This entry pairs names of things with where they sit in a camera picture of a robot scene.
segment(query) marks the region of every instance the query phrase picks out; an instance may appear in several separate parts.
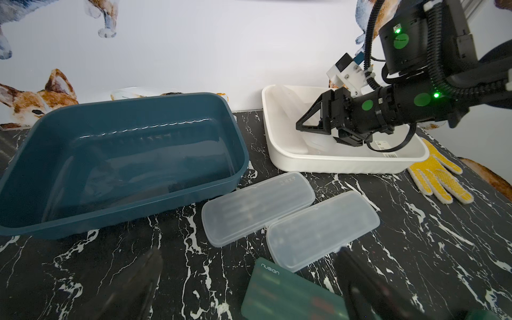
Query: black plastic part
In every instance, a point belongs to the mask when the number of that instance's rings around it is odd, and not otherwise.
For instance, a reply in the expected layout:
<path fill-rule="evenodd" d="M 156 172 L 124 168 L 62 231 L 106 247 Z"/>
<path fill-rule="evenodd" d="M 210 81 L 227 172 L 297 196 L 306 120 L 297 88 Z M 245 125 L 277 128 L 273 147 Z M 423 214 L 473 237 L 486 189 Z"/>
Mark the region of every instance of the black plastic part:
<path fill-rule="evenodd" d="M 480 66 L 454 74 L 446 80 L 459 88 L 475 87 L 483 82 L 493 82 L 508 77 L 508 69 L 512 69 L 512 55 L 496 61 L 482 63 Z"/>
<path fill-rule="evenodd" d="M 311 108 L 304 116 L 302 116 L 297 123 L 295 128 L 299 131 L 320 133 L 323 135 L 331 134 L 331 101 L 334 100 L 334 91 L 328 90 L 320 95 L 318 99 L 313 103 Z M 304 125 L 309 118 L 320 110 L 320 121 L 318 125 Z"/>
<path fill-rule="evenodd" d="M 455 14 L 455 9 L 459 7 L 461 14 L 463 14 L 461 5 L 458 3 L 458 0 L 446 1 L 448 1 L 450 4 L 450 10 L 453 11 L 452 15 Z M 451 74 L 451 72 L 447 72 L 447 70 L 453 68 L 453 66 L 451 64 L 445 63 L 446 57 L 451 56 L 451 52 L 445 49 L 446 43 L 450 42 L 447 41 L 446 37 L 444 36 L 444 30 L 447 28 L 448 30 L 450 29 L 450 25 L 448 25 L 448 27 L 445 26 L 445 22 L 451 22 L 451 20 L 445 21 L 445 12 L 446 8 L 443 6 L 443 3 L 438 3 L 435 4 L 432 9 L 426 13 L 429 30 L 427 64 L 432 83 L 438 90 L 441 91 L 442 94 L 454 99 L 477 99 L 485 95 L 504 91 L 505 79 L 482 83 L 469 88 L 455 87 L 447 82 L 446 74 Z M 465 63 L 465 70 L 469 69 L 467 67 L 474 67 L 471 66 L 473 58 L 469 52 L 464 54 L 459 52 L 459 55 L 461 57 L 460 61 Z"/>
<path fill-rule="evenodd" d="M 380 131 L 390 134 L 393 133 L 396 123 L 403 124 L 401 119 L 397 119 L 397 105 L 393 91 L 393 86 L 387 86 L 352 99 L 350 120 L 355 131 L 358 133 Z M 373 102 L 370 110 L 362 108 L 367 100 Z"/>
<path fill-rule="evenodd" d="M 350 320 L 375 319 L 372 309 L 382 320 L 430 320 L 349 251 L 341 249 L 334 269 Z"/>
<path fill-rule="evenodd" d="M 397 113 L 401 117 L 399 121 L 402 123 L 446 120 L 446 116 L 454 111 L 453 101 L 450 99 L 434 98 L 435 89 L 427 73 L 411 77 L 409 81 L 397 83 L 393 85 L 393 90 Z M 415 97 L 423 93 L 430 95 L 430 103 L 424 106 L 415 105 Z"/>
<path fill-rule="evenodd" d="M 346 127 L 338 129 L 338 135 L 339 138 L 334 137 L 336 142 L 350 146 L 362 146 L 373 141 L 372 133 L 358 134 Z"/>
<path fill-rule="evenodd" d="M 512 56 L 512 39 L 491 49 L 481 59 L 480 63 L 487 63 L 494 60 L 503 59 Z"/>
<path fill-rule="evenodd" d="M 447 117 L 448 125 L 450 128 L 455 128 L 459 124 L 462 117 L 465 116 L 469 111 L 469 108 L 459 108 L 453 110 L 453 112 L 450 112 Z"/>
<path fill-rule="evenodd" d="M 458 0 L 444 0 L 442 9 L 443 42 L 439 50 L 443 52 L 443 65 L 446 74 L 453 74 L 473 68 L 477 65 L 473 36 Z M 423 3 L 402 9 L 379 30 L 380 41 L 389 74 L 408 73 L 426 66 L 428 45 L 428 24 Z M 400 24 L 400 34 L 409 36 L 408 44 L 402 49 L 394 47 L 397 34 L 393 28 Z"/>
<path fill-rule="evenodd" d="M 343 57 L 341 57 L 341 59 L 338 60 L 338 62 L 336 62 L 336 68 L 338 68 L 338 70 L 341 72 L 346 67 L 348 67 L 349 64 L 351 64 L 353 61 L 354 60 L 352 59 L 352 57 L 348 53 L 345 53 Z"/>

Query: black cable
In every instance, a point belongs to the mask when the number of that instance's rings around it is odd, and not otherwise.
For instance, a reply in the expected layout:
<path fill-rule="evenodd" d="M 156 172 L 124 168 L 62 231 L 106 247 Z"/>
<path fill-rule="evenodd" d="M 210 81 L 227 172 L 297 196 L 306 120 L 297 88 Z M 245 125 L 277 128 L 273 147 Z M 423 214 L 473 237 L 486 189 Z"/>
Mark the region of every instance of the black cable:
<path fill-rule="evenodd" d="M 370 57 L 372 56 L 373 30 L 375 29 L 375 22 L 377 21 L 380 8 L 382 7 L 384 1 L 385 0 L 375 1 L 375 4 L 373 5 L 372 8 L 372 12 L 370 12 L 370 17 L 368 18 L 365 36 L 365 70 L 368 70 L 368 68 L 370 67 Z M 378 88 L 380 88 L 380 85 L 375 81 L 375 79 L 370 77 L 370 71 L 366 71 L 365 75 L 368 84 L 373 90 L 377 90 Z"/>
<path fill-rule="evenodd" d="M 397 145 L 396 147 L 389 148 L 386 150 L 376 150 L 370 145 L 370 142 L 368 140 L 365 140 L 365 142 L 370 150 L 377 151 L 377 152 L 395 152 L 395 151 L 398 151 L 398 150 L 402 149 L 403 147 L 405 147 L 409 143 L 409 141 L 411 141 L 411 139 L 414 137 L 415 133 L 416 133 L 416 123 L 415 122 L 410 123 L 409 124 L 409 132 L 407 132 L 406 138 L 402 141 L 402 143 Z"/>
<path fill-rule="evenodd" d="M 370 150 L 377 151 L 377 152 L 395 152 L 395 151 L 398 151 L 398 150 L 402 149 L 403 147 L 405 147 L 411 141 L 411 139 L 414 137 L 414 134 L 416 133 L 416 122 L 409 124 L 409 131 L 407 132 L 406 138 L 402 141 L 401 144 L 399 144 L 393 148 L 386 149 L 386 150 L 374 149 L 370 145 L 370 141 L 368 141 L 370 139 L 370 137 L 374 133 L 376 133 L 378 130 L 372 131 L 366 138 L 364 138 L 362 135 L 360 135 L 352 130 L 349 130 L 347 128 L 344 128 L 344 130 L 347 131 L 348 133 L 350 133 L 351 135 L 353 135 L 354 137 L 360 139 L 361 141 L 364 141 Z"/>
<path fill-rule="evenodd" d="M 455 99 L 476 98 L 484 94 L 491 94 L 499 91 L 504 91 L 504 79 L 496 80 L 490 83 L 479 84 L 477 86 L 470 88 L 454 87 L 446 81 L 446 76 L 444 74 L 441 63 L 443 18 L 442 4 L 442 2 L 435 4 L 432 7 L 432 9 L 426 12 L 426 18 L 428 22 L 427 65 L 432 84 L 438 90 L 440 90 L 443 95 Z"/>
<path fill-rule="evenodd" d="M 423 69 L 418 69 L 418 70 L 414 70 L 414 71 L 408 72 L 408 73 L 406 73 L 406 74 L 404 74 L 402 76 L 399 76 L 399 77 L 388 78 L 388 76 L 389 76 L 388 65 L 384 65 L 384 67 L 382 68 L 381 75 L 382 75 L 382 79 L 384 80 L 385 83 L 395 84 L 395 83 L 401 83 L 401 82 L 407 81 L 410 77 L 416 76 L 416 75 L 421 74 L 423 72 L 424 72 Z"/>
<path fill-rule="evenodd" d="M 373 61 L 386 62 L 386 60 L 383 60 L 383 59 L 377 59 L 377 58 L 374 58 L 373 56 L 370 56 L 370 58 L 372 58 L 372 60 L 373 60 Z"/>

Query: green case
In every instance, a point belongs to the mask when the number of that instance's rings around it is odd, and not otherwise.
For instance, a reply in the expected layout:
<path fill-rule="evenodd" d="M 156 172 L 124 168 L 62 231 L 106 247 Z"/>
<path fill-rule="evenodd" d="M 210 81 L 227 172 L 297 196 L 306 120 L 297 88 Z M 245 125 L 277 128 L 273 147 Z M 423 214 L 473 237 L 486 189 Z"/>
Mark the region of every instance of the green case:
<path fill-rule="evenodd" d="M 500 320 L 500 318 L 489 310 L 473 310 L 467 314 L 465 320 Z"/>
<path fill-rule="evenodd" d="M 348 320 L 343 298 L 258 258 L 242 304 L 249 320 Z"/>

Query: dog ear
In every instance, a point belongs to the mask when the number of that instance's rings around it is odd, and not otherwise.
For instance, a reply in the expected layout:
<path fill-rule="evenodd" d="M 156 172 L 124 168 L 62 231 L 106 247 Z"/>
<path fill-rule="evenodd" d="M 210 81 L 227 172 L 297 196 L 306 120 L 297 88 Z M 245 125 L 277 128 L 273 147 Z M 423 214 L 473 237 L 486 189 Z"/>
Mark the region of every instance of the dog ear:
<path fill-rule="evenodd" d="M 0 102 L 12 108 L 14 107 L 14 97 L 16 97 L 20 92 L 21 91 L 16 90 L 15 88 L 0 84 Z"/>
<path fill-rule="evenodd" d="M 68 79 L 59 69 L 52 70 L 52 74 L 45 86 L 46 91 L 60 92 L 70 95 L 76 100 L 76 94 Z"/>

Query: barcode label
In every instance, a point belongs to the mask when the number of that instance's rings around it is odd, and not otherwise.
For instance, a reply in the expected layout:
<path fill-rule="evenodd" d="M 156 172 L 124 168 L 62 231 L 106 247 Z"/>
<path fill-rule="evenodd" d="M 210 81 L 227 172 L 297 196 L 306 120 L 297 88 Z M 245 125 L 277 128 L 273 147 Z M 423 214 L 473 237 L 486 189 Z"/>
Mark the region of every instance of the barcode label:
<path fill-rule="evenodd" d="M 391 148 L 391 146 L 389 145 L 389 143 L 387 141 L 377 141 L 377 140 L 375 140 L 375 144 L 377 145 L 377 148 L 379 148 L 379 150 L 386 150 L 386 149 L 390 149 Z M 386 158 L 398 158 L 398 156 L 394 152 L 383 153 L 383 155 Z"/>

